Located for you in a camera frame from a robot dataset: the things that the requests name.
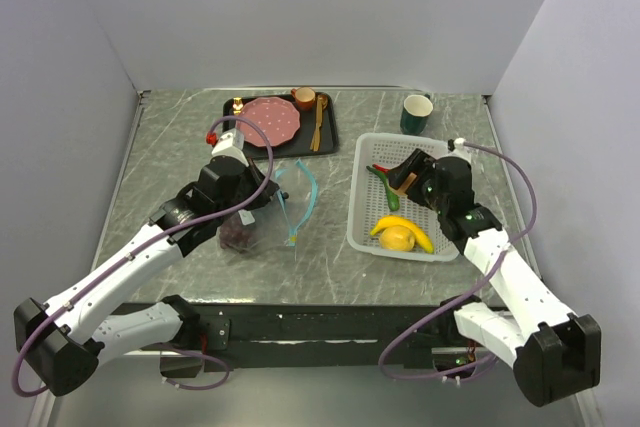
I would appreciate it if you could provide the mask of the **clear zip top bag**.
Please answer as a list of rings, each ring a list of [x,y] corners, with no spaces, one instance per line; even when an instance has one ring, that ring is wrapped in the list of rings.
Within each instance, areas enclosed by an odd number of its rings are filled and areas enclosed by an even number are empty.
[[[252,248],[247,252],[226,250],[244,255],[258,255],[281,248],[295,250],[299,231],[313,213],[318,184],[301,159],[283,164],[274,172],[272,179],[280,189],[270,204],[253,211],[240,210],[222,225],[244,225],[252,229]],[[290,198],[284,200],[281,191],[288,192]]]

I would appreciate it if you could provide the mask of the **pink dotted plate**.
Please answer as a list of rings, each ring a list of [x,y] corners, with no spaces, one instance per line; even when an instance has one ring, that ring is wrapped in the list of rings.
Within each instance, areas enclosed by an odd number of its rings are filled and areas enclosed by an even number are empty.
[[[294,104],[280,97],[258,97],[247,101],[237,115],[253,122],[272,148],[293,139],[300,129],[300,113]]]

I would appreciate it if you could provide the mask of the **green chili pepper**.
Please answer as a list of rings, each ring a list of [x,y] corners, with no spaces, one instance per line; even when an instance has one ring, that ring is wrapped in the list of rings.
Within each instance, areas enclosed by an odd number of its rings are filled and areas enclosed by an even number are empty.
[[[380,170],[374,165],[366,167],[367,171],[375,175],[384,187],[387,206],[391,212],[397,212],[400,209],[399,196],[391,189],[386,170]]]

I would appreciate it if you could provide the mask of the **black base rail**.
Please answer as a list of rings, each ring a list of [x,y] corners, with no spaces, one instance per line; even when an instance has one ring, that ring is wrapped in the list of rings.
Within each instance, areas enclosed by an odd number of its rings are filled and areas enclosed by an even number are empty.
[[[190,304],[194,327],[170,344],[233,369],[375,366],[434,305]]]

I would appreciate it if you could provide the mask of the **yellow lemon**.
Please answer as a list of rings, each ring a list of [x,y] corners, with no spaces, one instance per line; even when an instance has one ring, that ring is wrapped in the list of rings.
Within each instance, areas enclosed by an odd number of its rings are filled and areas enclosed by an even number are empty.
[[[415,235],[404,226],[396,225],[385,228],[379,236],[379,244],[385,250],[409,252],[415,246]]]

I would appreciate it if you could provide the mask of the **dark green cup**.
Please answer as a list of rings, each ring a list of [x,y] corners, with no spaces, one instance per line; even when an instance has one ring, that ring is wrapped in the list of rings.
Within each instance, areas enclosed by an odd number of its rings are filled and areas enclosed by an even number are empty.
[[[400,130],[404,135],[420,136],[426,128],[434,105],[428,94],[412,94],[403,102]]]

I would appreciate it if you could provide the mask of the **white plastic basket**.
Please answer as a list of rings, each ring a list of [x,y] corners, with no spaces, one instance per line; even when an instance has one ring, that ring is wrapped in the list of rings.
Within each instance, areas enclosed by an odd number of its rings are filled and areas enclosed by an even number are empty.
[[[392,212],[388,208],[381,181],[367,168],[375,164],[385,168],[395,167],[417,148],[434,158],[448,154],[446,142],[427,137],[365,133],[358,138],[347,220],[347,240],[354,249],[376,256],[418,262],[451,262],[459,256],[456,247],[441,232],[437,215],[406,198],[400,200],[396,214],[417,224],[431,240],[434,252],[429,254],[419,246],[410,252],[387,250],[381,247],[376,236],[370,234],[377,221]]]

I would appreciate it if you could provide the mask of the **gold spoon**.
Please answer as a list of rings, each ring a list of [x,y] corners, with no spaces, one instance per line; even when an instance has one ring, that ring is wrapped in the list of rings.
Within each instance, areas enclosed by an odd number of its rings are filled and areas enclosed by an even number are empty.
[[[326,94],[320,94],[318,96],[318,105],[321,110],[325,110],[328,106],[328,96]]]

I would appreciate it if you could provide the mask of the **peach with green leaf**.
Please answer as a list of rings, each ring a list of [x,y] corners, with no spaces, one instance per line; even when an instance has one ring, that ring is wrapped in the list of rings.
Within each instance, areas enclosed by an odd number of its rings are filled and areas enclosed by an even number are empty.
[[[395,189],[396,193],[399,196],[407,196],[407,191],[415,183],[416,179],[417,179],[416,174],[409,173],[405,178],[405,180],[401,183],[401,185]]]

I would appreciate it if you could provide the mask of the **black serving tray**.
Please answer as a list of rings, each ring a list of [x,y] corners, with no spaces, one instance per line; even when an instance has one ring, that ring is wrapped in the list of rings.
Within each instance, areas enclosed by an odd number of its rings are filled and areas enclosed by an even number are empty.
[[[326,94],[328,96],[328,106],[323,111],[323,120],[320,129],[320,146],[317,152],[313,152],[310,149],[312,136],[315,127],[315,109],[300,113],[300,129],[295,134],[292,140],[282,144],[278,147],[272,148],[275,158],[287,158],[287,157],[307,157],[314,155],[329,155],[335,153],[339,149],[339,139],[337,131],[337,123],[334,114],[333,99],[328,93],[320,92],[320,94]],[[277,94],[277,95],[259,95],[241,97],[243,102],[254,100],[258,97],[280,97],[284,100],[288,100],[294,104],[294,99],[291,94]],[[224,115],[233,116],[233,99],[235,97],[227,99],[222,107]]]

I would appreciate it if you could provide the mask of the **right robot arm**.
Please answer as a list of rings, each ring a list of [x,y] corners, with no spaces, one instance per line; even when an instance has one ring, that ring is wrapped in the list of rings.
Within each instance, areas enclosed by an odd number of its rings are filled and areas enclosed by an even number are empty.
[[[415,150],[388,173],[390,187],[434,211],[445,237],[481,273],[467,292],[408,327],[378,364],[410,335],[443,315],[439,337],[449,345],[469,339],[507,364],[524,397],[542,407],[594,388],[601,380],[602,332],[590,315],[561,302],[520,256],[496,216],[476,202],[467,141],[436,159]]]

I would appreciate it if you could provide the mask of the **red grape bunch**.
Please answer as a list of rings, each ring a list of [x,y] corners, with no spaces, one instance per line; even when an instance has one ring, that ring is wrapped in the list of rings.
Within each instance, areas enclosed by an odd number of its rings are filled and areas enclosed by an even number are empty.
[[[236,252],[247,252],[254,244],[253,230],[248,226],[221,226],[217,232],[219,245],[222,249]]]

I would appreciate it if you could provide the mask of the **yellow banana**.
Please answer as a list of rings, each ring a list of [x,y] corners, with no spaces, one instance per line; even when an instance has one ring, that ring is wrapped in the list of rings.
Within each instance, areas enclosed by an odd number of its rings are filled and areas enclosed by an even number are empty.
[[[418,246],[427,254],[433,254],[435,252],[434,245],[431,239],[429,238],[429,236],[417,224],[400,216],[388,215],[388,216],[382,217],[377,221],[376,225],[371,229],[371,231],[369,232],[369,235],[371,237],[377,238],[379,242],[379,236],[382,233],[382,231],[387,227],[396,226],[396,225],[407,227],[413,232],[416,239],[414,248]]]

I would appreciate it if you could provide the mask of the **gold fork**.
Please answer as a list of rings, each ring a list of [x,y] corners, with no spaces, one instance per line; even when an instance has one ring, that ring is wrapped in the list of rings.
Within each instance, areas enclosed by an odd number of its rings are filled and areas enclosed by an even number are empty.
[[[243,99],[241,97],[235,97],[233,99],[233,114],[234,115],[239,115],[244,107],[244,102]]]

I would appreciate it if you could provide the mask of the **red chili pepper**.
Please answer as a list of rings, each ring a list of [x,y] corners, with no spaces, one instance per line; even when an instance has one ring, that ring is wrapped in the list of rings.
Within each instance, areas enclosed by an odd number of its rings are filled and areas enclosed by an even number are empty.
[[[385,173],[385,174],[389,171],[389,169],[388,169],[388,168],[382,167],[382,166],[380,166],[380,165],[378,165],[378,164],[372,164],[372,166],[373,166],[376,170],[378,170],[378,171],[380,171],[380,172],[383,172],[383,173]]]

